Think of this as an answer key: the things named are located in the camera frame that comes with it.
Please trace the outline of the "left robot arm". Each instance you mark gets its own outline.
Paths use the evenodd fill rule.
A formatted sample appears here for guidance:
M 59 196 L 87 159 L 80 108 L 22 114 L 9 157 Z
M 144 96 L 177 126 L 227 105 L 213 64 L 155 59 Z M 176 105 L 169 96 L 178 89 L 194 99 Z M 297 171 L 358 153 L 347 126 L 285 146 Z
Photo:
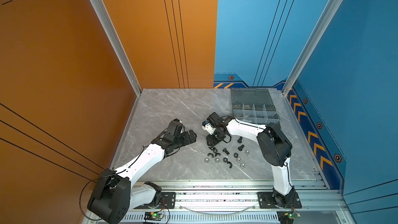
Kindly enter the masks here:
M 162 188 L 150 181 L 136 187 L 136 182 L 154 165 L 177 153 L 181 147 L 197 141 L 193 130 L 186 130 L 174 119 L 140 154 L 115 170 L 105 169 L 94 180 L 95 187 L 87 209 L 108 224 L 118 224 L 127 211 L 147 205 L 163 207 Z

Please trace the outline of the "circuit board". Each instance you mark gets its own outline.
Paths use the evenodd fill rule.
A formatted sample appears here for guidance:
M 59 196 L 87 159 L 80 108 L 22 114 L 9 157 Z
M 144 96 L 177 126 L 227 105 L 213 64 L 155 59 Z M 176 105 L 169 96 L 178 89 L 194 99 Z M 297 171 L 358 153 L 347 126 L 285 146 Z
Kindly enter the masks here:
M 145 212 L 143 222 L 149 224 L 159 224 L 163 221 L 165 215 L 159 212 Z
M 296 212 L 277 212 L 278 220 L 281 224 L 293 224 L 294 220 L 301 217 Z

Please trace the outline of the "black hex bolt middle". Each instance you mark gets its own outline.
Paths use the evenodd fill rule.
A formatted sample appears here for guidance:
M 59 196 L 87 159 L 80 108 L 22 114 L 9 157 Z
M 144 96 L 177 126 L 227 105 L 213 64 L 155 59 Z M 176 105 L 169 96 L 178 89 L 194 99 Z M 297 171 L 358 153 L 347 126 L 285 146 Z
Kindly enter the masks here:
M 223 151 L 226 155 L 229 155 L 229 154 L 230 154 L 226 148 L 224 148 L 222 151 Z

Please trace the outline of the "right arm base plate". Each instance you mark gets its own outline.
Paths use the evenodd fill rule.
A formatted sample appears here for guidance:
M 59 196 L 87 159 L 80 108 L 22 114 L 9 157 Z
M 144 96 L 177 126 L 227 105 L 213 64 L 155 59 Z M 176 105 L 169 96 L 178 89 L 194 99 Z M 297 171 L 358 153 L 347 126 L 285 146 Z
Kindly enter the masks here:
M 278 192 L 258 192 L 257 193 L 259 206 L 261 209 L 265 208 L 294 208 L 301 209 L 302 203 L 298 193 L 292 190 L 286 196 Z

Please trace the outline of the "front aluminium rail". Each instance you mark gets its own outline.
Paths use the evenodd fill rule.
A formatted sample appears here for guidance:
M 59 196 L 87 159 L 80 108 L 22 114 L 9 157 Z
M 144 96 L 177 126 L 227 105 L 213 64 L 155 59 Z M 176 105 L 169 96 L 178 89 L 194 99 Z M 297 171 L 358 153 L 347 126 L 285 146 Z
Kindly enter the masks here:
M 354 224 L 343 197 L 322 179 L 294 180 L 301 207 L 273 208 L 271 180 L 161 180 L 170 205 L 163 224 Z

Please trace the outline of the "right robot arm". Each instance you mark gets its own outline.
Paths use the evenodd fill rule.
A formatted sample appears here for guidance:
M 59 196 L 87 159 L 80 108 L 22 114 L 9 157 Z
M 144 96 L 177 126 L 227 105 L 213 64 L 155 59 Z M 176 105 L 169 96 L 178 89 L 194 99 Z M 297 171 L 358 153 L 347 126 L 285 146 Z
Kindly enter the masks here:
M 208 132 L 207 145 L 216 146 L 227 136 L 239 136 L 257 142 L 265 160 L 271 165 L 274 186 L 273 200 L 279 208 L 291 207 L 296 194 L 290 176 L 292 144 L 281 128 L 274 123 L 254 124 L 233 116 L 221 117 L 212 113 L 202 122 Z

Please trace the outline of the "right aluminium frame post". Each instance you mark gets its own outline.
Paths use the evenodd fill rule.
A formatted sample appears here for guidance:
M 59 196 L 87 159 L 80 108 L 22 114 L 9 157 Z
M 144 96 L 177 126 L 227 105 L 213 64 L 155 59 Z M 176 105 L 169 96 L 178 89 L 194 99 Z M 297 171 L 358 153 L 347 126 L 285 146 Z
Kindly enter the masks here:
M 331 20 L 335 16 L 337 10 L 339 9 L 343 0 L 328 0 L 320 18 L 318 19 L 309 39 L 307 40 L 302 52 L 298 56 L 298 59 L 289 74 L 288 79 L 282 89 L 282 94 L 284 97 L 288 96 L 288 93 L 292 89 L 294 83 L 298 79 L 301 71 L 305 67 L 309 58 L 311 57 L 313 51 L 321 40 L 325 30 L 329 26 Z

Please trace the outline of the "left circuit board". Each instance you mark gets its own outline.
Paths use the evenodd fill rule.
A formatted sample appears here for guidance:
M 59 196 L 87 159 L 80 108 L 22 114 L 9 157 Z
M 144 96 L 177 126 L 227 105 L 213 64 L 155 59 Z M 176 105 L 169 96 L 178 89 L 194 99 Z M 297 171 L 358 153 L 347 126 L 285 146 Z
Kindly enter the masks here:
M 159 224 L 163 221 L 165 215 L 159 212 L 145 212 L 143 222 L 149 224 Z

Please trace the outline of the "clear plastic organizer box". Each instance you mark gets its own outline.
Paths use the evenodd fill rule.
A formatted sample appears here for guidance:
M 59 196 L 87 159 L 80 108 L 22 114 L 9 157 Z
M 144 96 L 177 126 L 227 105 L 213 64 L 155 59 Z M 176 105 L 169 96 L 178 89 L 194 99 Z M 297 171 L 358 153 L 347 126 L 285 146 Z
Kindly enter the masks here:
M 269 89 L 231 90 L 233 116 L 244 122 L 280 127 L 280 117 L 270 95 Z

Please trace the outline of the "right circuit board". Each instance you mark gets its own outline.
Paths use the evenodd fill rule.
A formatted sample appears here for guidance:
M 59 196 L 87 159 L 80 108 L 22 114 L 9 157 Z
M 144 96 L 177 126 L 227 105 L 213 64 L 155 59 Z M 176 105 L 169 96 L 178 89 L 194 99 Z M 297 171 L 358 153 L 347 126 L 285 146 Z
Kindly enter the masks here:
M 296 212 L 277 212 L 278 220 L 281 224 L 293 224 L 294 220 L 301 217 Z

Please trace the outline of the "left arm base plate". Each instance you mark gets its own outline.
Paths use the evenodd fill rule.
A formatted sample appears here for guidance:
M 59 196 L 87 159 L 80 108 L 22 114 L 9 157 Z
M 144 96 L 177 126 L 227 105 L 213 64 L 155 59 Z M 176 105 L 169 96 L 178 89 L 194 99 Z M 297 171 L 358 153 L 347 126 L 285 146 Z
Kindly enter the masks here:
M 166 206 L 168 209 L 174 209 L 176 203 L 176 192 L 161 192 L 155 195 L 155 198 L 149 204 L 142 204 L 135 209 L 161 209 Z

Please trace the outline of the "left aluminium frame post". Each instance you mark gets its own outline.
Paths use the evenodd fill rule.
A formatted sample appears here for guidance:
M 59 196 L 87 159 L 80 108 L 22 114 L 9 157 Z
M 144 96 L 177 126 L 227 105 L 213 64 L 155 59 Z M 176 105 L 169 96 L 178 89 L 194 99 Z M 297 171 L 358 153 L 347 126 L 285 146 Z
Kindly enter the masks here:
M 129 61 L 123 44 L 118 36 L 118 33 L 114 27 L 114 24 L 111 20 L 111 17 L 106 9 L 105 3 L 103 0 L 89 0 L 106 35 L 107 38 L 112 45 L 115 54 L 135 92 L 135 94 L 140 97 L 142 94 L 142 89 L 140 83 L 137 79 L 137 76 L 134 73 L 131 62 Z

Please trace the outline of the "black wing nut front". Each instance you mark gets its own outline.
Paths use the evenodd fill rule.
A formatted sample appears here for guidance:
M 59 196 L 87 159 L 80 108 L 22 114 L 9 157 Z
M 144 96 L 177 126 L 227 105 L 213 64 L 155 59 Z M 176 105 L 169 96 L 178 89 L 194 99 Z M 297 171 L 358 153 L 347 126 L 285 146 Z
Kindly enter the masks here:
M 227 157 L 223 158 L 223 162 L 226 163 L 229 166 L 230 169 L 233 167 L 232 162 L 229 161 Z

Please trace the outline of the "aluminium frame post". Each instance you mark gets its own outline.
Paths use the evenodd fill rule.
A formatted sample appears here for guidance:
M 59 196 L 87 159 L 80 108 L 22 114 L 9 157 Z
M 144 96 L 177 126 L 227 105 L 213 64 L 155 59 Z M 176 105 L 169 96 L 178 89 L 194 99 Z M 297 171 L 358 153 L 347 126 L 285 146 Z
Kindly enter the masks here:
M 329 26 L 331 20 L 335 16 L 337 10 L 339 9 L 343 0 L 328 0 L 320 18 L 318 19 L 309 39 L 307 40 L 302 52 L 298 56 L 298 59 L 289 74 L 288 79 L 282 89 L 282 94 L 284 97 L 288 96 L 288 93 L 292 89 L 294 83 L 298 79 L 301 71 L 305 67 L 309 58 L 311 57 L 313 51 L 321 40 L 325 30 Z
M 106 35 L 107 38 L 112 45 L 115 54 L 135 92 L 135 94 L 140 97 L 142 94 L 142 89 L 140 83 L 137 79 L 137 76 L 134 73 L 131 62 L 129 61 L 123 44 L 118 36 L 118 33 L 114 27 L 114 24 L 111 20 L 111 17 L 106 9 L 105 3 L 103 0 L 89 0 Z

